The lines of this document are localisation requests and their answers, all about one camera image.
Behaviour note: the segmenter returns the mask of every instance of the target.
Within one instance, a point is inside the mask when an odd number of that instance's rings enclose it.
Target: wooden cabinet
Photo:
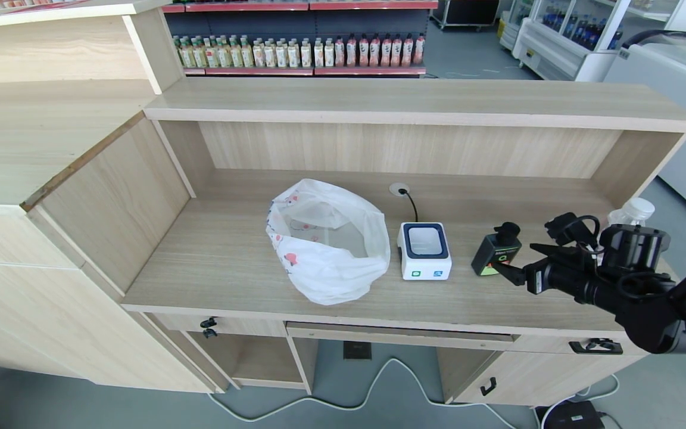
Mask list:
[[[641,358],[438,349],[447,403],[552,405]]]

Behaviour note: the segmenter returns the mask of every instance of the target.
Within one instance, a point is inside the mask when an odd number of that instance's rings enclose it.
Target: shelf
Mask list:
[[[235,336],[242,342],[232,378],[243,386],[305,390],[288,339]]]
[[[308,2],[274,0],[272,2],[247,0],[244,2],[185,3],[188,12],[224,11],[307,11]]]
[[[347,0],[312,0],[313,11],[340,11],[349,9],[436,9],[438,0],[389,0],[389,1],[354,1]]]
[[[595,3],[601,3],[602,5],[607,5],[607,6],[615,6],[616,2],[611,2],[610,0],[593,0]],[[669,18],[672,16],[671,13],[660,13],[660,12],[651,12],[651,11],[643,11],[641,9],[637,8],[628,8],[626,9],[627,14],[634,14],[639,17],[644,17],[645,19],[652,19],[653,21],[661,21],[661,22],[667,22],[669,21]]]
[[[185,5],[183,3],[172,3],[171,5],[165,5],[161,7],[163,13],[165,14],[177,14],[185,11]]]
[[[458,79],[180,79],[152,120],[478,125],[686,133],[686,110],[645,85]],[[264,91],[267,97],[245,97]],[[423,94],[430,94],[429,102]]]
[[[217,69],[185,69],[187,76],[312,76],[313,68],[289,67],[224,67]]]
[[[316,76],[398,76],[424,75],[424,66],[412,67],[316,67]]]
[[[404,282],[392,249],[388,271],[361,299],[330,307],[308,301],[289,281],[265,231],[267,203],[305,177],[339,185],[378,207],[392,245],[398,226],[409,222],[412,212],[409,202],[393,198],[388,187],[409,183],[421,218],[440,220],[447,229],[455,261],[450,279]],[[575,305],[559,293],[534,297],[500,275],[478,277],[469,266],[485,234],[504,220],[520,225],[520,240],[529,244],[549,243],[544,223],[561,213],[606,215],[613,206],[588,179],[217,169],[209,183],[208,191],[189,201],[160,242],[123,300],[124,307],[144,312],[157,305],[169,312],[262,312],[292,321],[319,321],[307,318],[321,316],[336,324],[422,321],[434,323],[431,329],[515,324],[620,331],[612,315],[596,307]],[[515,263],[523,266],[539,258],[524,247]],[[568,326],[560,323],[563,320]]]

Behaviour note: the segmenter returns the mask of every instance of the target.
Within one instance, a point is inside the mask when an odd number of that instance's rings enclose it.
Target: gray floor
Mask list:
[[[441,78],[534,79],[498,47],[492,29],[475,33],[429,32],[428,71]],[[656,179],[643,193],[656,205],[650,226],[667,231],[672,246],[665,257],[675,272],[686,273],[686,203]],[[429,347],[373,345],[371,362],[341,359],[339,342],[319,349],[315,395],[340,405],[356,405],[372,378],[390,356],[417,373],[428,396],[441,399],[435,350]],[[618,373],[621,389],[595,401],[599,410],[615,416],[625,429],[686,427],[686,356],[649,356]],[[593,393],[612,388],[612,380],[594,386]],[[220,396],[248,417],[261,415],[301,397],[300,391],[243,388]],[[525,407],[496,406],[519,429],[535,427]],[[605,422],[606,427],[615,427]],[[482,407],[447,409],[429,405],[409,373],[391,365],[373,389],[370,402],[357,412],[341,412],[303,403],[256,424],[229,416],[204,394],[165,393],[95,386],[85,380],[0,369],[0,429],[84,429],[145,427],[207,429],[218,427],[504,427]]]

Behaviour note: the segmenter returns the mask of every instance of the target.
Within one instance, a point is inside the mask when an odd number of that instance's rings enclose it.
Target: black handle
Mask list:
[[[486,396],[487,394],[490,394],[494,388],[496,388],[496,377],[489,378],[491,380],[491,387],[490,388],[485,388],[485,386],[481,386],[481,394],[483,396]]]
[[[577,354],[623,354],[621,344],[609,338],[589,338],[586,347],[578,341],[570,341],[568,345]]]

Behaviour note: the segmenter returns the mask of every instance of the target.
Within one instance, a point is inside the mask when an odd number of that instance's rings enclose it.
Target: label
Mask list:
[[[517,255],[518,250],[520,250],[520,247],[507,247],[506,249],[495,250],[491,260],[488,261],[487,265],[484,266],[484,269],[481,271],[481,275],[499,274],[496,269],[492,268],[491,263],[499,262],[509,265],[512,261],[512,258]]]

